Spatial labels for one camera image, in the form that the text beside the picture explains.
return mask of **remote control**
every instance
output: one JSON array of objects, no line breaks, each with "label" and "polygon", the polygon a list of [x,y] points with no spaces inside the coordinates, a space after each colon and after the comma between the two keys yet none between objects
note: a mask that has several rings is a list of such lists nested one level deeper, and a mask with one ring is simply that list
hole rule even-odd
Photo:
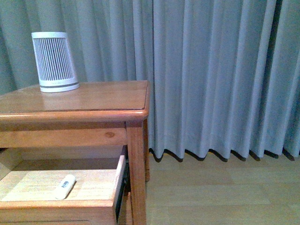
[{"label": "remote control", "polygon": [[57,199],[65,199],[66,196],[69,194],[71,188],[75,184],[75,176],[69,174],[67,175],[61,182],[60,184],[56,187],[54,191],[54,196]]}]

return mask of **air purifier vent grille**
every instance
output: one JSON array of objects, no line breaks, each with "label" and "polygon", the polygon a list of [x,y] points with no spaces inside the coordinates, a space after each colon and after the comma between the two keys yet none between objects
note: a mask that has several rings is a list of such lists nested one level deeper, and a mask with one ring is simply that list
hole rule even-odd
[{"label": "air purifier vent grille", "polygon": [[32,33],[41,91],[59,92],[79,87],[65,32]]},{"label": "air purifier vent grille", "polygon": [[74,78],[65,38],[36,38],[39,77],[43,81]]}]

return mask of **drawer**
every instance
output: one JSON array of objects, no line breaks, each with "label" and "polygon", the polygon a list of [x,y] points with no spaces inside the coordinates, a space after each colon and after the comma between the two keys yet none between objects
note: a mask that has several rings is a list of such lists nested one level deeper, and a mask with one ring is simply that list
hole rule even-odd
[{"label": "drawer", "polygon": [[[122,210],[130,211],[130,194],[123,197],[127,167],[125,146],[2,150],[0,224],[116,225],[122,199]],[[53,191],[68,174],[76,183],[57,200]]]}]

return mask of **light wood floor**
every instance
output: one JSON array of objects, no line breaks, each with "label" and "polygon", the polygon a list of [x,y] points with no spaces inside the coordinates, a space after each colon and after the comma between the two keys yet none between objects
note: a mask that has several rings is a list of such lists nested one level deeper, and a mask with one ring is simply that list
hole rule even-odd
[{"label": "light wood floor", "polygon": [[150,169],[148,225],[300,225],[300,158],[150,154]]}]

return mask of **curtain fold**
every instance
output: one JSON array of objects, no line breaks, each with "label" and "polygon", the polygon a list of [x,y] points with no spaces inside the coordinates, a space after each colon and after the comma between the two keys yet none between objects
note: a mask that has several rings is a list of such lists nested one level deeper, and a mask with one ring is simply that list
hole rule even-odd
[{"label": "curtain fold", "polygon": [[158,158],[299,155],[297,0],[0,1],[0,94],[38,83],[36,31],[68,33],[81,82],[150,81]]}]

